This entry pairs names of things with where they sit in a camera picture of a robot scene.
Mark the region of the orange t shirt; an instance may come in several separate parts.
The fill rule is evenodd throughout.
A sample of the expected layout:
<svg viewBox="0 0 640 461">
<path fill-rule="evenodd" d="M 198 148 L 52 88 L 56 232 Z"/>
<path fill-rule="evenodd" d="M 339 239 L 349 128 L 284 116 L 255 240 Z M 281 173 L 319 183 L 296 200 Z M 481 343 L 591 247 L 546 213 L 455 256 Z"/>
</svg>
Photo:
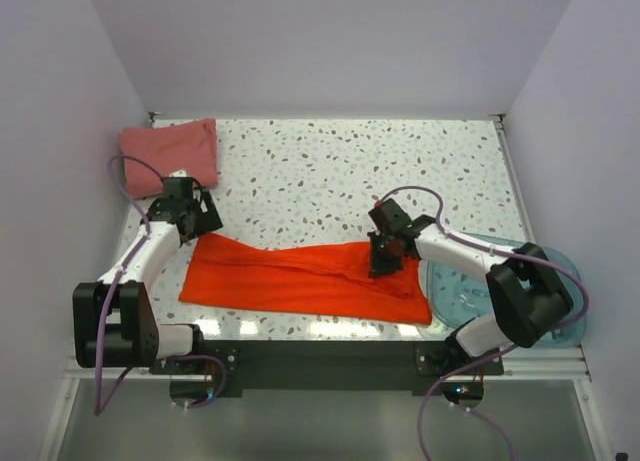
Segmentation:
<svg viewBox="0 0 640 461">
<path fill-rule="evenodd" d="M 392 275 L 369 275 L 370 245 L 351 242 L 283 250 L 201 237 L 179 300 L 249 311 L 315 314 L 429 325 L 432 312 L 409 259 Z"/>
</svg>

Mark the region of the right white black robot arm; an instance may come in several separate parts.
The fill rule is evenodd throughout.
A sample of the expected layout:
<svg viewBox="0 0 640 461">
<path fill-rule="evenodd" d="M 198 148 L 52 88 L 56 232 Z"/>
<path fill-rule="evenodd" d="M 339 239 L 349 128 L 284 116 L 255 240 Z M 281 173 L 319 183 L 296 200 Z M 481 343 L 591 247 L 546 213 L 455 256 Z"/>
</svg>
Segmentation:
<svg viewBox="0 0 640 461">
<path fill-rule="evenodd" d="M 411 218 L 393 199 L 369 211 L 372 277 L 394 274 L 412 258 L 449 266 L 483 283 L 492 311 L 464 323 L 449 337 L 448 367 L 469 373 L 481 356 L 511 343 L 530 348 L 556 328 L 574 301 L 544 250 L 533 243 L 515 249 L 463 235 L 428 215 Z"/>
</svg>

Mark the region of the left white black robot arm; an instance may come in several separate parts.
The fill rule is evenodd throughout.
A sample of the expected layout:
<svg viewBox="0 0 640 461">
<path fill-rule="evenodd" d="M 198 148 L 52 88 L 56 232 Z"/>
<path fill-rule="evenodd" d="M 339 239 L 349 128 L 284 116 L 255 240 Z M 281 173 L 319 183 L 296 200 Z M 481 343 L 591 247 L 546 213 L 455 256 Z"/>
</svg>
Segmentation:
<svg viewBox="0 0 640 461">
<path fill-rule="evenodd" d="M 83 368 L 150 367 L 171 357 L 185 373 L 200 371 L 207 349 L 192 324 L 157 323 L 150 291 L 181 246 L 222 227 L 212 196 L 180 172 L 162 179 L 162 191 L 142 214 L 131 245 L 94 282 L 72 295 L 74 346 Z"/>
</svg>

